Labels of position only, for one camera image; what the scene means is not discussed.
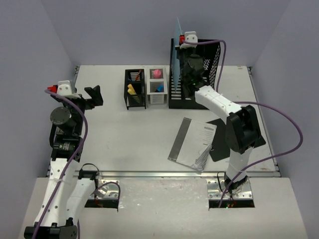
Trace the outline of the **blue clipboard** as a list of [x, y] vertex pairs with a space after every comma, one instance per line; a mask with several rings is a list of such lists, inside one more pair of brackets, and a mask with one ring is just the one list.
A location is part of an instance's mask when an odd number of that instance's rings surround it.
[[180, 27], [179, 19], [176, 18], [175, 22], [175, 30], [174, 30], [174, 36], [173, 36], [173, 48], [172, 48], [172, 77], [173, 77], [173, 85], [174, 90], [177, 90], [178, 87], [178, 81], [180, 78], [180, 66], [179, 66], [179, 59], [177, 58], [177, 47], [179, 47], [179, 36], [182, 35], [182, 30]]

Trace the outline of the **yellow highlighter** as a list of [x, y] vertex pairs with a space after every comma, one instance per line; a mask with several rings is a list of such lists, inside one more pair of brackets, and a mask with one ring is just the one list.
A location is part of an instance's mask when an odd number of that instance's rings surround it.
[[134, 90], [132, 90], [132, 89], [130, 89], [130, 88], [128, 88], [127, 92], [128, 92], [130, 95], [136, 95], [136, 94], [137, 94]]

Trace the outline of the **pink glue bottle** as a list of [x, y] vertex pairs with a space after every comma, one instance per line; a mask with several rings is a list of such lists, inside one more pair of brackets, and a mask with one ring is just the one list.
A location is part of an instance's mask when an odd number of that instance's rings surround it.
[[162, 79], [162, 70], [161, 69], [153, 70], [153, 78], [154, 79]]

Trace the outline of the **blue cap black highlighter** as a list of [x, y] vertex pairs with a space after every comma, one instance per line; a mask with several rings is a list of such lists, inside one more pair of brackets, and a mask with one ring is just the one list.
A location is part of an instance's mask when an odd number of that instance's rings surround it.
[[155, 92], [157, 92], [157, 93], [159, 93], [159, 92], [164, 92], [164, 86], [163, 86], [163, 85], [159, 85], [159, 86], [156, 88]]

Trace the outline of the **spiral notebook grey white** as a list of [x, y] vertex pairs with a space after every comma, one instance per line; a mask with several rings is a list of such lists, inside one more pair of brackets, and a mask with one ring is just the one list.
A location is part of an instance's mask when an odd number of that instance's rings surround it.
[[184, 118], [168, 160], [202, 172], [205, 169], [217, 126]]

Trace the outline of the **orange highlighter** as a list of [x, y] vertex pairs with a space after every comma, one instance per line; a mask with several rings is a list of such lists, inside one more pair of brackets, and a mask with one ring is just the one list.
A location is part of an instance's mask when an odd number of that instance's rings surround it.
[[132, 84], [128, 84], [128, 88], [131, 89], [132, 91], [134, 91], [134, 87], [132, 86]]

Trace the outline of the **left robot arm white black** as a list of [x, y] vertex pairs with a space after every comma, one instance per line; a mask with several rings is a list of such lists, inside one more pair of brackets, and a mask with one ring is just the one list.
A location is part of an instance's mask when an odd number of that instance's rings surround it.
[[98, 170], [80, 170], [76, 185], [72, 186], [88, 134], [85, 112], [104, 102], [100, 86], [84, 90], [90, 96], [88, 99], [66, 84], [45, 90], [62, 106], [50, 114], [49, 179], [39, 213], [33, 225], [24, 230], [26, 239], [78, 239], [79, 216], [88, 198], [103, 192], [104, 184], [97, 179]]

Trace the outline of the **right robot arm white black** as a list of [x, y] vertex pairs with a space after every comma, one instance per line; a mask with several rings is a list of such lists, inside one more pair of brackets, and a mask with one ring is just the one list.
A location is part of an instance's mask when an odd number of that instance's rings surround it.
[[187, 98], [206, 107], [225, 123], [225, 141], [230, 149], [230, 160], [222, 183], [223, 192], [233, 196], [247, 180], [245, 167], [252, 149], [262, 137], [253, 106], [242, 106], [219, 94], [203, 78], [204, 59], [195, 47], [176, 47], [180, 79]]

